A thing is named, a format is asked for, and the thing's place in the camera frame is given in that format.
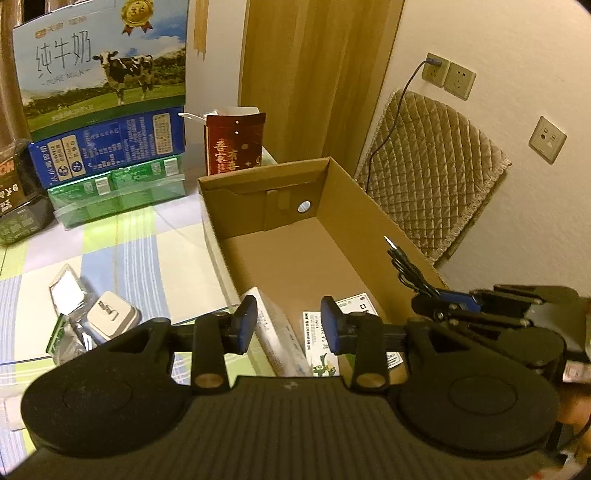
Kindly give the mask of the blue milk carton box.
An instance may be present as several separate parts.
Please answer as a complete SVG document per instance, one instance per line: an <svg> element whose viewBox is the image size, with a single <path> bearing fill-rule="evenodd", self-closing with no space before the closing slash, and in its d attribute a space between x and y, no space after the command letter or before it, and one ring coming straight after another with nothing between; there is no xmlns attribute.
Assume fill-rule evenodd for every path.
<svg viewBox="0 0 591 480"><path fill-rule="evenodd" d="M183 108L130 115L28 145L48 189L70 181L184 152Z"/></svg>

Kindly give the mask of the wall power outlet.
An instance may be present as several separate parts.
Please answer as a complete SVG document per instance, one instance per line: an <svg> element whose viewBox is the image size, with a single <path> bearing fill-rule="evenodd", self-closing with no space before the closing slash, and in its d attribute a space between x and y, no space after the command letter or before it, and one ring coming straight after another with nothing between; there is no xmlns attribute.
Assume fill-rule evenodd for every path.
<svg viewBox="0 0 591 480"><path fill-rule="evenodd" d="M448 59L429 52L422 71L422 79L432 85L443 88L450 66L451 62Z"/></svg>

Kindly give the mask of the silver green foil pouch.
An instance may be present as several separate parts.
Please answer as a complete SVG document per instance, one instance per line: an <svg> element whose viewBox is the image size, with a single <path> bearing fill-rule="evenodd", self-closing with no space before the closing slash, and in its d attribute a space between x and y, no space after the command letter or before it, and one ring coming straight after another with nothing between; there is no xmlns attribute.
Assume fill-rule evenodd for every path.
<svg viewBox="0 0 591 480"><path fill-rule="evenodd" d="M46 353L56 366L69 362L98 346L86 316L72 319L60 314L49 337Z"/></svg>

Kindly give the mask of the green drink carton pack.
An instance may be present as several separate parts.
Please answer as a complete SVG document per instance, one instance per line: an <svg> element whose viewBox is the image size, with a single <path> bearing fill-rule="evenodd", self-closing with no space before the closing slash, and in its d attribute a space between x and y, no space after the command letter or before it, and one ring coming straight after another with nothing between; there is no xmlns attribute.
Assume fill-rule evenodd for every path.
<svg viewBox="0 0 591 480"><path fill-rule="evenodd" d="M171 156L117 168L52 187L55 218L70 229L185 195L181 158Z"/></svg>

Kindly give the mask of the checked tablecloth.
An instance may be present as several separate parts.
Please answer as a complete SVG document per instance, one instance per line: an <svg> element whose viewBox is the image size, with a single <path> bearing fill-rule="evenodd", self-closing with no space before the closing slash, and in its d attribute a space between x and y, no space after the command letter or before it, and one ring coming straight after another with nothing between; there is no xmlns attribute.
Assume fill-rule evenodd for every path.
<svg viewBox="0 0 591 480"><path fill-rule="evenodd" d="M142 319L184 323L228 306L208 253L197 192L201 165L183 159L187 194L71 230L54 223L1 251L1 384L25 387L52 368L57 319L49 286L70 266L95 295L111 291Z"/></svg>

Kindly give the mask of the black hot pot bowl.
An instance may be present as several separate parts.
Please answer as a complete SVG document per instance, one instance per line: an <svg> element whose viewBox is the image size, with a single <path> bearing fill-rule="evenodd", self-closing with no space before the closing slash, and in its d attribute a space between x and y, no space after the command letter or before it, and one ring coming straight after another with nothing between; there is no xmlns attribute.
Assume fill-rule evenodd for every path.
<svg viewBox="0 0 591 480"><path fill-rule="evenodd" d="M1 149L1 246L10 246L45 229L53 207L40 184L28 150L17 139Z"/></svg>

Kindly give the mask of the white plug night light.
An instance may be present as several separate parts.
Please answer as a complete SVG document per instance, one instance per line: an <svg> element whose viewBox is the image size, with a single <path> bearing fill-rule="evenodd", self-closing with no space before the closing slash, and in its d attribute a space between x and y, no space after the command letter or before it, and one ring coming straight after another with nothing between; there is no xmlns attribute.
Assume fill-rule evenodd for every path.
<svg viewBox="0 0 591 480"><path fill-rule="evenodd" d="M104 292L87 314L90 328L103 341L112 340L134 328L139 319L139 310L112 291Z"/></svg>

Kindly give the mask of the clear plastic packet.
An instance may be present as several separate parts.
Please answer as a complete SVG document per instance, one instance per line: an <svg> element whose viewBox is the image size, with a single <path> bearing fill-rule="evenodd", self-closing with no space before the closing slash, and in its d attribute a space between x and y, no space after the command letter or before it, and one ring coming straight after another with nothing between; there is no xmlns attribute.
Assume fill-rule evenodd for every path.
<svg viewBox="0 0 591 480"><path fill-rule="evenodd" d="M72 315L87 300L88 292L69 264L65 264L49 286L49 293L57 315Z"/></svg>

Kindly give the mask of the open cardboard box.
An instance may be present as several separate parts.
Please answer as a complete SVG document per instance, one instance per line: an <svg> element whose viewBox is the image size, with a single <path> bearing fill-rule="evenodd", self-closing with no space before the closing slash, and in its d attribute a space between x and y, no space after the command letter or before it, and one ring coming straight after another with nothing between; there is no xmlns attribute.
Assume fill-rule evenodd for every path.
<svg viewBox="0 0 591 480"><path fill-rule="evenodd" d="M249 289L279 307L304 341L303 313L327 295L366 293L381 318L404 323L414 293L388 244L436 287L444 281L404 231L335 160L303 160L201 177L204 235L226 301Z"/></svg>

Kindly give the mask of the small white medicine box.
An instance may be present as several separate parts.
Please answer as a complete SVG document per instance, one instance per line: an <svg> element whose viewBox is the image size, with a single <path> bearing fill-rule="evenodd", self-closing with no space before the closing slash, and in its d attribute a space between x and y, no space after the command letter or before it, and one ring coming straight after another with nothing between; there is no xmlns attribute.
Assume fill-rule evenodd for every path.
<svg viewBox="0 0 591 480"><path fill-rule="evenodd" d="M256 299L256 336L276 376L310 377L311 366L286 314L257 287L242 295L246 296Z"/></svg>

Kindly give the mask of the cow milk carton box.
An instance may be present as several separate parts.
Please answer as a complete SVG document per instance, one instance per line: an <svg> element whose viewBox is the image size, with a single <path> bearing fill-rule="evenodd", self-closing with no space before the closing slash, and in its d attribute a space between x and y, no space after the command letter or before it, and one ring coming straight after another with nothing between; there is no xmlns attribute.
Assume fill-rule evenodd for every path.
<svg viewBox="0 0 591 480"><path fill-rule="evenodd" d="M185 102L186 1L78 1L16 27L33 140Z"/></svg>

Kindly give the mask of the low wall socket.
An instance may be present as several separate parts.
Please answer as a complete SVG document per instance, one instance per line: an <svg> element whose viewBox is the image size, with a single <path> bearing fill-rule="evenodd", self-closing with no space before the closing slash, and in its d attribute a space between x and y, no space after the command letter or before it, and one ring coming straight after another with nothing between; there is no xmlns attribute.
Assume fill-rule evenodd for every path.
<svg viewBox="0 0 591 480"><path fill-rule="evenodd" d="M529 146L552 165L567 140L567 135L546 117L541 116L529 140Z"/></svg>

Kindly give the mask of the wooden door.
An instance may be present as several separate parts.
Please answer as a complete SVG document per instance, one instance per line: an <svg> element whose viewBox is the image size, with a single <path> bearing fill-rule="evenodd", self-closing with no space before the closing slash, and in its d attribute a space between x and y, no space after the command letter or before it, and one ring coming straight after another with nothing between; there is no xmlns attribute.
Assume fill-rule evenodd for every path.
<svg viewBox="0 0 591 480"><path fill-rule="evenodd" d="M266 113L277 162L332 157L356 172L404 4L250 1L238 100Z"/></svg>

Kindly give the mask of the dark red gift box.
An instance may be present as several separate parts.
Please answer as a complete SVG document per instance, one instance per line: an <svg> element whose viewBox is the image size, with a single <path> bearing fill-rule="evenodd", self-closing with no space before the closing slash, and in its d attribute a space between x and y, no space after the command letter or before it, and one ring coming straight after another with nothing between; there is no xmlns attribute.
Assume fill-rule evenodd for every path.
<svg viewBox="0 0 591 480"><path fill-rule="evenodd" d="M258 107L231 107L207 113L204 118L207 175L262 165L266 113Z"/></svg>

